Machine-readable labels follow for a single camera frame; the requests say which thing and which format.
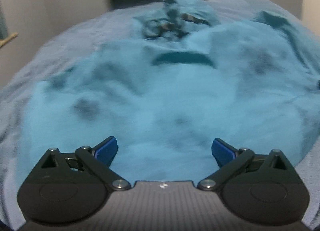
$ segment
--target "teal curtain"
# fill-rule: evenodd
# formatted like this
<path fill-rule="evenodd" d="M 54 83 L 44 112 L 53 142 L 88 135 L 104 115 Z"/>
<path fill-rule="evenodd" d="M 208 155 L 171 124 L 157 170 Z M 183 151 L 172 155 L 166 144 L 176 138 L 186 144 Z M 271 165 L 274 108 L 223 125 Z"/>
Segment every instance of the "teal curtain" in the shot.
<path fill-rule="evenodd" d="M 0 40 L 5 39 L 8 37 L 8 30 L 7 26 L 5 25 L 5 20 L 1 8 L 1 2 L 0 2 Z"/>

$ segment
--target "ribbed surface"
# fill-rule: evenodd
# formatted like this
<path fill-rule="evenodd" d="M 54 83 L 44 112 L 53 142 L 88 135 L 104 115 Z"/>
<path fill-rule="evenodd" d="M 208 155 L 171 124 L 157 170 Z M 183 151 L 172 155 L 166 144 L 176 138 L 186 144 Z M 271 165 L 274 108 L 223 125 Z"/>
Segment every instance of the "ribbed surface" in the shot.
<path fill-rule="evenodd" d="M 213 192 L 196 189 L 192 182 L 137 182 L 125 192 L 114 192 L 94 216 L 68 227 L 28 223 L 21 231 L 307 231 L 301 223 L 262 227 L 231 214 Z"/>

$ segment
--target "blue garment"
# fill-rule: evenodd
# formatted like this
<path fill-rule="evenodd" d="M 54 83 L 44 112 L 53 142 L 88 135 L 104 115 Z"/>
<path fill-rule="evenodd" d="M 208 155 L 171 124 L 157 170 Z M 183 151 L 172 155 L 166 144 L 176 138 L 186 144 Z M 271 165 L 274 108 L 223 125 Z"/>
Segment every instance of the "blue garment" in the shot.
<path fill-rule="evenodd" d="M 187 3 L 173 1 L 177 24 Z M 215 138 L 259 154 L 281 149 L 299 163 L 320 130 L 318 42 L 277 14 L 219 24 L 201 5 L 205 12 L 182 13 L 216 22 L 150 40 L 137 37 L 154 18 L 146 14 L 132 39 L 107 42 L 39 82 L 23 119 L 18 185 L 49 147 L 73 152 L 108 136 L 119 144 L 110 168 L 131 183 L 197 183 L 218 169 Z"/>

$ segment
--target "bed sheet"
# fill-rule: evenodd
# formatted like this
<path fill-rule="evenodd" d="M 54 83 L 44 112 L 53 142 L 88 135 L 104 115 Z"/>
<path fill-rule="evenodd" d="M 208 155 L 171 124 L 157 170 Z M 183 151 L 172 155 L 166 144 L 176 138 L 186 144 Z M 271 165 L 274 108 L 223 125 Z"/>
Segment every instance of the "bed sheet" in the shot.
<path fill-rule="evenodd" d="M 208 0 L 222 22 L 251 19 L 261 10 L 282 14 L 298 21 L 293 15 L 267 0 Z M 46 43 L 35 58 L 25 66 L 0 92 L 0 184 L 2 220 L 17 229 L 24 220 L 16 203 L 15 166 L 20 138 L 20 118 L 33 90 L 35 82 L 61 71 L 76 60 L 87 57 L 101 44 L 109 40 L 130 36 L 131 17 L 139 13 L 160 8 L 153 3 L 106 13 L 96 19 L 81 23 L 63 32 Z M 296 167 L 309 189 L 311 203 L 304 222 L 311 228 L 318 224 L 319 166 L 318 142 L 304 160 Z"/>

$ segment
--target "metal screw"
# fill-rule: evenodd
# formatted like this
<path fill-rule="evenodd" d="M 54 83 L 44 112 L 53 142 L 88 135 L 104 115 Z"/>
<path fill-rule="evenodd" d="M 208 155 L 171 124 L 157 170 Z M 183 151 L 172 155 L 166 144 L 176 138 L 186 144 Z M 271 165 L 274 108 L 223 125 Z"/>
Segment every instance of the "metal screw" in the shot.
<path fill-rule="evenodd" d="M 113 183 L 112 183 L 113 187 L 115 188 L 119 188 L 119 189 L 125 189 L 127 188 L 130 184 L 129 182 L 127 182 L 126 180 L 124 179 L 118 179 L 118 180 L 115 180 Z"/>
<path fill-rule="evenodd" d="M 200 185 L 203 188 L 213 188 L 216 185 L 216 182 L 211 179 L 204 179 L 200 182 Z"/>
<path fill-rule="evenodd" d="M 84 149 L 84 150 L 90 150 L 91 147 L 90 146 L 82 146 L 81 149 Z"/>

